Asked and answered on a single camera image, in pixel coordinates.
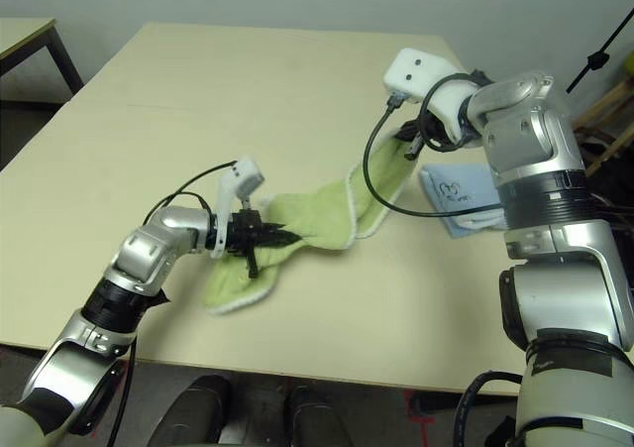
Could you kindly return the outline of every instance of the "black shoe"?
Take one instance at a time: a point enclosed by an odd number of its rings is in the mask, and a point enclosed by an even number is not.
[[[284,428],[293,447],[353,447],[332,405],[309,387],[295,388],[286,397]]]
[[[227,422],[231,385],[203,376],[183,391],[158,423],[148,447],[217,443]]]

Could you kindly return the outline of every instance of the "gray floor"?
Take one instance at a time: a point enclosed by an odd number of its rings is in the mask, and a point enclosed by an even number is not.
[[[53,114],[2,110],[0,112],[0,168],[46,124]],[[16,401],[37,359],[0,346],[0,404]],[[135,372],[128,409],[119,435],[119,446],[146,445],[162,414],[178,394],[196,378],[210,370],[139,363]],[[231,380],[235,391],[234,409],[223,431],[225,443],[249,443],[277,447],[283,445],[281,407],[293,385],[310,384],[326,396],[342,416],[355,445],[365,447],[451,445],[453,413],[435,412],[433,423],[425,427],[408,416],[405,392],[389,389],[289,380],[283,377],[221,373]],[[104,446],[116,411],[118,396],[93,434],[67,437],[64,447]],[[483,445],[483,439],[505,415],[513,415],[514,402],[475,407],[470,415],[468,445]]]
[[[0,109],[0,170],[53,117],[53,112]]]

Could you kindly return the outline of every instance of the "desk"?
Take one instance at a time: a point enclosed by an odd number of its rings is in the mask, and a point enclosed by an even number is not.
[[[53,18],[0,18],[0,75],[46,47],[61,76],[76,93],[83,86]]]
[[[259,195],[310,191],[358,161],[399,49],[456,60],[437,37],[150,24],[0,173],[0,342],[47,347],[147,209],[204,168],[251,155]],[[404,106],[390,123],[411,118]],[[424,162],[481,162],[481,150]],[[195,190],[215,200],[217,177]],[[416,178],[399,199],[430,209]],[[139,356],[166,363],[462,390],[522,372],[502,330],[502,234],[452,240],[390,214],[351,250],[303,250],[266,300],[222,317],[187,256],[149,310]],[[491,385],[491,391],[514,386]]]

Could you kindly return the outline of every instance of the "light green towel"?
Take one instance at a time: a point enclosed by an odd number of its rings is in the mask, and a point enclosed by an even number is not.
[[[387,138],[370,156],[370,177],[379,194],[392,202],[398,197],[414,169],[406,160],[409,143]],[[214,268],[204,303],[213,314],[249,305],[273,289],[279,265],[304,246],[348,249],[356,239],[371,236],[387,209],[368,191],[360,164],[345,179],[311,194],[280,194],[268,205],[265,219],[284,225],[301,240],[282,248],[256,248],[260,275],[249,279],[244,258],[226,255]]]

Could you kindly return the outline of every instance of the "blue cloth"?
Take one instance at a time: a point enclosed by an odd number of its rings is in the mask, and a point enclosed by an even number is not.
[[[490,169],[486,164],[425,165],[419,171],[419,177],[425,192],[438,211],[459,211],[499,204]],[[473,217],[443,217],[442,219],[450,235],[457,238],[477,232],[479,227],[499,226],[499,223],[503,222],[503,211],[500,208],[485,213],[475,213]]]

